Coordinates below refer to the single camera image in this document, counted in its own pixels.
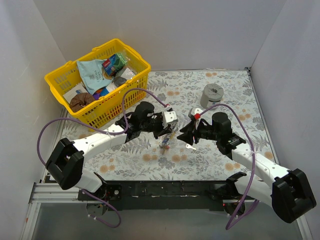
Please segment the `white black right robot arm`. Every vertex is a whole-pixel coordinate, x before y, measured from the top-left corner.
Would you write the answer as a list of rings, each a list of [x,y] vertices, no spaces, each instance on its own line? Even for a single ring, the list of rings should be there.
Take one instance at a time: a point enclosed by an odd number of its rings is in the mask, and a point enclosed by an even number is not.
[[[306,174],[300,170],[289,170],[259,153],[235,134],[231,121],[224,112],[215,112],[212,123],[201,117],[202,110],[193,108],[188,116],[190,123],[184,126],[177,139],[189,145],[200,139],[213,140],[222,155],[254,169],[254,176],[236,173],[226,182],[227,195],[237,199],[244,194],[247,186],[248,196],[269,205],[276,215],[286,223],[292,223],[317,205]]]

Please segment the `yellow headed key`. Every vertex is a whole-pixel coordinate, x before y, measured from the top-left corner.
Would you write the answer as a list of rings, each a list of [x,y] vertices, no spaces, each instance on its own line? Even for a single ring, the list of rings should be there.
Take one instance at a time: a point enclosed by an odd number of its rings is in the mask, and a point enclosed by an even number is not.
[[[170,135],[170,137],[169,137],[169,139],[171,140],[171,139],[173,139],[174,138],[174,136],[175,136],[175,132],[173,132],[171,135]]]

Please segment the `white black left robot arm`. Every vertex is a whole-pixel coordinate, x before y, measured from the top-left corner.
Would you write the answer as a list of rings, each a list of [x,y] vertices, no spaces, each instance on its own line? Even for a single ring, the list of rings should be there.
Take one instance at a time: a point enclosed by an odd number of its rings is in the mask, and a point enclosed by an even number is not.
[[[124,114],[105,130],[81,139],[61,139],[46,162],[46,169],[62,190],[76,187],[87,190],[95,200],[103,199],[107,193],[103,179],[84,170],[85,163],[110,148],[138,138],[142,132],[153,133],[155,139],[172,133],[178,121],[176,112],[170,106],[158,113],[154,109],[151,103],[142,101],[133,112]]]

